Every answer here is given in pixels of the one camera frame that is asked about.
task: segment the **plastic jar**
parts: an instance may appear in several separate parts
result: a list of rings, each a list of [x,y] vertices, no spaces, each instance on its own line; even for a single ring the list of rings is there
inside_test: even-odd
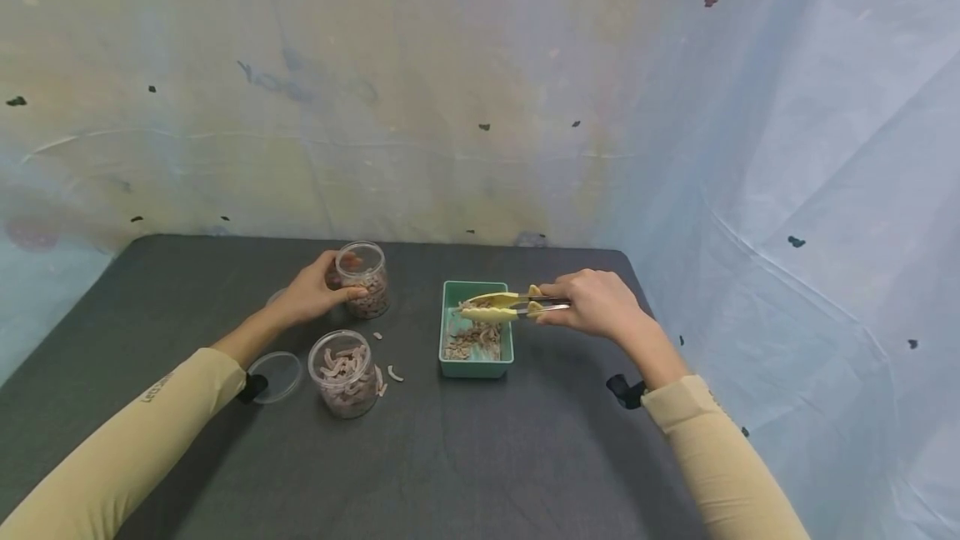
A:
[[[340,358],[354,361],[355,368],[330,376],[330,371],[342,369],[337,366]],[[359,418],[377,402],[373,353],[367,339],[357,332],[337,330],[318,339],[307,357],[307,370],[330,413],[337,418]]]
[[[342,287],[359,286],[369,293],[363,298],[347,301],[347,310],[355,318],[379,318],[390,308],[387,261],[377,244],[350,242],[337,254],[336,266]]]

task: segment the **plastic sheet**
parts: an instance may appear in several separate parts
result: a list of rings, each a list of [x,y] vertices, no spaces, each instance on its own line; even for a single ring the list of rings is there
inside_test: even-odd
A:
[[[958,1],[0,0],[0,380],[146,234],[620,248],[814,538],[955,538]]]

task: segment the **green plastic tray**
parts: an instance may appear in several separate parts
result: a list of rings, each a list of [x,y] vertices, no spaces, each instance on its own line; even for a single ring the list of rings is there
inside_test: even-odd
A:
[[[452,312],[460,306],[461,301],[474,298],[480,294],[505,293],[507,285],[504,282],[459,282],[447,280],[443,282],[443,311],[440,319],[440,369],[443,376],[448,378],[500,378],[507,373],[513,363],[513,326],[510,322],[500,327],[500,361],[480,361],[470,357],[467,361],[449,361],[443,358],[443,346],[448,342],[447,330],[451,319],[455,322],[451,330],[466,329],[470,326],[467,319]]]

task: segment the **wrinkled plastic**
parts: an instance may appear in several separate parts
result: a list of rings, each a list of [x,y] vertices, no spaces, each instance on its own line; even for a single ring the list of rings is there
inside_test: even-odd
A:
[[[0,380],[142,235],[619,248],[811,536],[955,538],[958,1],[0,0]]]

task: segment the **yellow tongs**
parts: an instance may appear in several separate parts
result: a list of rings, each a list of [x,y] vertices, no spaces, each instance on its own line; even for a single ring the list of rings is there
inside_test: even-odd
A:
[[[463,301],[460,306],[460,317],[482,323],[503,323],[519,319],[522,315],[527,318],[536,318],[539,314],[548,311],[558,311],[561,308],[570,308],[570,301],[556,296],[544,296],[541,289],[531,285],[526,294],[516,292],[494,292],[481,294]]]

